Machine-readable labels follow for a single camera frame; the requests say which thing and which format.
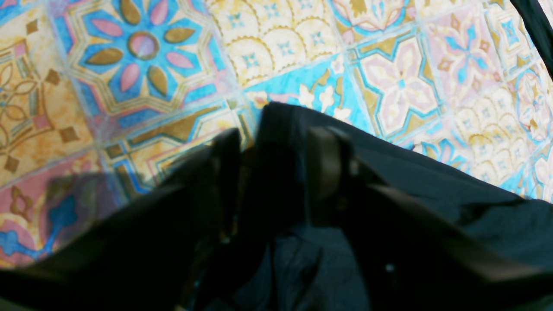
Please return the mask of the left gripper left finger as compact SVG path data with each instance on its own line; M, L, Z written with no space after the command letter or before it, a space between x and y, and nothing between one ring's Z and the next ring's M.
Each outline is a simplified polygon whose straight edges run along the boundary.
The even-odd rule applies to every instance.
M232 225L241 135L231 128L152 192L53 255L1 271L3 311L172 311L200 244Z

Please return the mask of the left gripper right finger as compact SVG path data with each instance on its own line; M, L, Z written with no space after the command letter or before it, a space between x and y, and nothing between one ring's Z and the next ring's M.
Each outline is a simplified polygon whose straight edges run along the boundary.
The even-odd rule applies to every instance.
M552 273L508 260L387 185L332 127L306 137L311 221L345 234L374 311L544 311Z

